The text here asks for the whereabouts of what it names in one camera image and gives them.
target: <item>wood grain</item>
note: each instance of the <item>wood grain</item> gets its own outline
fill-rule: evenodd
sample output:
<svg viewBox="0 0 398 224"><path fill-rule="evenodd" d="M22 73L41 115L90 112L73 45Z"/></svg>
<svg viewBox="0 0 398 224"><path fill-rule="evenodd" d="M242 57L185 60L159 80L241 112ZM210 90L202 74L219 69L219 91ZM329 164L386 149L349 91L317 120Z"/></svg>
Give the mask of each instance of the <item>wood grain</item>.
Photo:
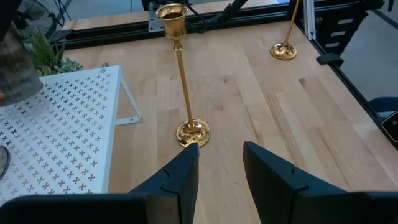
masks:
<svg viewBox="0 0 398 224"><path fill-rule="evenodd" d="M227 0L227 1L196 4L193 5L192 8L200 14L207 12L218 12L224 10L225 7L229 3L232 3L233 1L234 0ZM271 4L278 4L278 2L277 0L249 0L246 2L245 5L243 5L242 8L244 9L248 7L267 6ZM134 13L115 15L115 16L103 16L97 18L67 21L63 29L73 29L73 30L89 29L89 28L102 27L102 26L127 24L131 22L148 21L148 19L149 19L148 11L134 12Z"/></svg>
<svg viewBox="0 0 398 224"><path fill-rule="evenodd" d="M398 152L294 27L292 61L270 56L288 22L189 34L183 57L193 115L211 128L200 149L195 223L259 223L244 175L244 141L254 141L345 190L397 190ZM65 55L85 68L119 64L142 122L116 128L111 192L126 192L182 148L187 118L172 43L151 39ZM119 101L127 114L128 100Z"/></svg>

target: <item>floor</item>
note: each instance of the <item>floor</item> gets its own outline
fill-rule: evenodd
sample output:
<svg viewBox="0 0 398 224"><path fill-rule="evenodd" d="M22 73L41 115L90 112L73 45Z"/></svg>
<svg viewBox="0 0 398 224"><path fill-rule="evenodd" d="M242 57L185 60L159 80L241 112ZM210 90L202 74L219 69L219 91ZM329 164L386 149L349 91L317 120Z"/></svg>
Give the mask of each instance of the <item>floor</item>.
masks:
<svg viewBox="0 0 398 224"><path fill-rule="evenodd" d="M58 14L53 0L38 0L48 7L49 11ZM140 0L62 0L67 6L71 19L85 19L99 16L110 16L142 11ZM191 0L193 4L215 0ZM387 4L380 9L392 22L398 22L398 4L392 12L387 12ZM397 28L369 11L369 15L360 25L351 42L341 55L344 64L341 69L357 86L367 100L379 96L398 96L397 68L398 49Z"/></svg>

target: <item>white metal bracket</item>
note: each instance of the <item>white metal bracket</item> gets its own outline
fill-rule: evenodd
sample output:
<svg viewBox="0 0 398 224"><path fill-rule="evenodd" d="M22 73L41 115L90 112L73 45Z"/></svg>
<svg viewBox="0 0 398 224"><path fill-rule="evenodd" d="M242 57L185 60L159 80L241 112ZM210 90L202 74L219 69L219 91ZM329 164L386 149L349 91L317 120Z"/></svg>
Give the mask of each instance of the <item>white metal bracket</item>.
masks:
<svg viewBox="0 0 398 224"><path fill-rule="evenodd" d="M117 119L115 125L119 126L119 125L125 125L125 124L138 123L141 121L141 113L139 112L138 106L137 106L136 102L134 101L134 98L132 97L132 95L130 93L129 87L127 86L123 77L121 77L121 79L120 79L120 84L123 87L124 92L127 94L127 97L129 98L129 100L132 104L132 107L134 108L134 111L136 111L137 115L134 117L130 117L130 118Z"/></svg>
<svg viewBox="0 0 398 224"><path fill-rule="evenodd" d="M303 0L304 31L308 40L315 40L315 10L313 0Z"/></svg>

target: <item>brass candlestick holder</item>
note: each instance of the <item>brass candlestick holder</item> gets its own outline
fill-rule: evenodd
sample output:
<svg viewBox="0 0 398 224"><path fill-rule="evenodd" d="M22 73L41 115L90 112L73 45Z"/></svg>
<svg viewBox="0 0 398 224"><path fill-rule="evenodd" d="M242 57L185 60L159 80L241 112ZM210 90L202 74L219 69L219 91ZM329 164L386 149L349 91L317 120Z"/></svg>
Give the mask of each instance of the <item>brass candlestick holder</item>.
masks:
<svg viewBox="0 0 398 224"><path fill-rule="evenodd" d="M210 128L206 122L192 118L191 105L189 102L187 80L185 78L184 64L182 62L181 40L186 34L185 16L187 7L182 4L167 4L156 10L156 16L163 22L165 36L174 42L173 49L177 54L178 67L180 69L182 88L187 107L188 121L182 122L176 132L178 143L187 147L191 143L198 143L199 147L205 145L210 138Z"/></svg>
<svg viewBox="0 0 398 224"><path fill-rule="evenodd" d="M289 44L290 32L293 28L294 19L296 17L297 9L299 8L300 0L296 1L294 6L292 20L290 21L289 31L287 32L286 38L283 43L277 43L271 47L271 55L279 60L292 60L297 55L297 49Z"/></svg>

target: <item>perforated metal panel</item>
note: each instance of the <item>perforated metal panel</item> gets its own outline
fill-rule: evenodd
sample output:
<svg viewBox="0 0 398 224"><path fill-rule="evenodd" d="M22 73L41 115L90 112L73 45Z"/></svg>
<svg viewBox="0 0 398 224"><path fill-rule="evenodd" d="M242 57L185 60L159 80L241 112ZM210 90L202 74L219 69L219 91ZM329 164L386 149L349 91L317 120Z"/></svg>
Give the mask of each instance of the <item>perforated metal panel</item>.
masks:
<svg viewBox="0 0 398 224"><path fill-rule="evenodd" d="M0 108L0 144L11 154L0 205L108 190L120 78L119 66L42 77L34 96Z"/></svg>

